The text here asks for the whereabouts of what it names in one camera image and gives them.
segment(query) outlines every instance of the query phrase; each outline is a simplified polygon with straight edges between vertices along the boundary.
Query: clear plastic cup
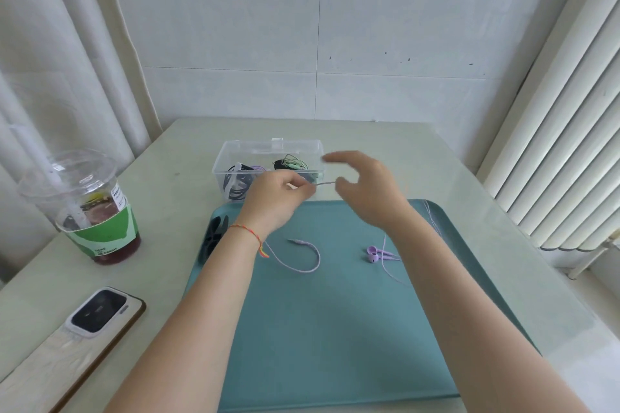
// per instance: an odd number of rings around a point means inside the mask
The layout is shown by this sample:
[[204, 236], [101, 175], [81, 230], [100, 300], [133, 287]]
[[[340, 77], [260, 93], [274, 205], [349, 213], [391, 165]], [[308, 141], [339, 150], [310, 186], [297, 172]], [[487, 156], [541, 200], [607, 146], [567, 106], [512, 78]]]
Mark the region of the clear plastic cup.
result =
[[48, 159], [54, 176], [28, 171], [19, 182], [20, 194], [95, 263], [110, 265], [133, 255], [142, 240], [114, 160], [91, 149]]

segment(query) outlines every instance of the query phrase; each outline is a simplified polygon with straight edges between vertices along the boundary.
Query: clear plastic box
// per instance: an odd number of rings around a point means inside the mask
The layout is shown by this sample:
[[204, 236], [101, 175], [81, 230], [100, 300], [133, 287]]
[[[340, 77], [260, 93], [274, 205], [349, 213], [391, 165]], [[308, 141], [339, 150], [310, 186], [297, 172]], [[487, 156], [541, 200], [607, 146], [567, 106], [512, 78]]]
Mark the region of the clear plastic box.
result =
[[264, 171], [274, 170], [274, 162], [287, 156], [291, 160], [300, 160], [301, 163], [295, 163], [306, 166], [296, 170], [306, 180], [312, 183], [321, 182], [325, 175], [325, 164], [321, 161], [323, 154], [323, 144], [318, 139], [227, 140], [215, 159], [212, 172], [218, 180], [224, 199], [243, 201], [254, 178]]

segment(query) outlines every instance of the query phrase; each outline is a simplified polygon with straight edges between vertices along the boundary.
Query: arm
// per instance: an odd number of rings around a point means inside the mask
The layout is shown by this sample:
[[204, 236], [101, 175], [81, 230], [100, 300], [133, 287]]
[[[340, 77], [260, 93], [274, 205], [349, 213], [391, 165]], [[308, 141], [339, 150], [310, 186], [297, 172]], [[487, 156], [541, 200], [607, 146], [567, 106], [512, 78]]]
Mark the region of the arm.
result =
[[358, 151], [324, 160], [360, 173], [355, 184], [338, 178], [336, 191], [398, 248], [469, 412], [589, 411], [409, 205], [381, 162]]
[[[298, 188], [291, 189], [288, 183]], [[291, 170], [263, 173], [248, 190], [236, 223], [254, 230], [264, 241], [315, 190]], [[226, 231], [105, 412], [217, 411], [258, 249], [257, 238], [247, 230]]]

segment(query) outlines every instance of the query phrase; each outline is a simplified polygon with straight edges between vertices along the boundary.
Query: person's left hand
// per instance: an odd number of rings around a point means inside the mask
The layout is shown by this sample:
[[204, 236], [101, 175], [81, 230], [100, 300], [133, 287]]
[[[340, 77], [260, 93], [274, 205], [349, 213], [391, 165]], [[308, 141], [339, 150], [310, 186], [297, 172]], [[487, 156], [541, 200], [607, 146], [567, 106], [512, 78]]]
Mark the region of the person's left hand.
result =
[[295, 209], [315, 191], [315, 185], [293, 170], [261, 173], [247, 191], [235, 223], [252, 229], [264, 241], [288, 222]]

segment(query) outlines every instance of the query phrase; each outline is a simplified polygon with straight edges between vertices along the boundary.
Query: table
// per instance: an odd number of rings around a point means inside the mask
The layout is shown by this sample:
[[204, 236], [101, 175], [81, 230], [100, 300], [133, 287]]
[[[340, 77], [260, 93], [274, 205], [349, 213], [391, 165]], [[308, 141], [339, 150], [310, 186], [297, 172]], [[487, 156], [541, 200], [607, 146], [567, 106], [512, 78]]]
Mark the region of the table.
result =
[[[190, 118], [177, 120], [119, 178], [143, 243], [98, 266], [59, 235], [0, 290], [0, 378], [93, 291], [111, 285], [144, 299], [145, 314], [63, 410], [96, 413], [181, 300], [209, 216], [223, 203], [211, 168], [225, 140], [321, 139], [360, 149], [393, 171], [408, 198], [443, 207], [534, 343], [596, 413], [620, 404], [620, 342], [542, 259], [428, 124]], [[356, 173], [329, 165], [325, 180]], [[316, 199], [339, 199], [319, 187]], [[463, 412], [459, 399], [306, 412]]]

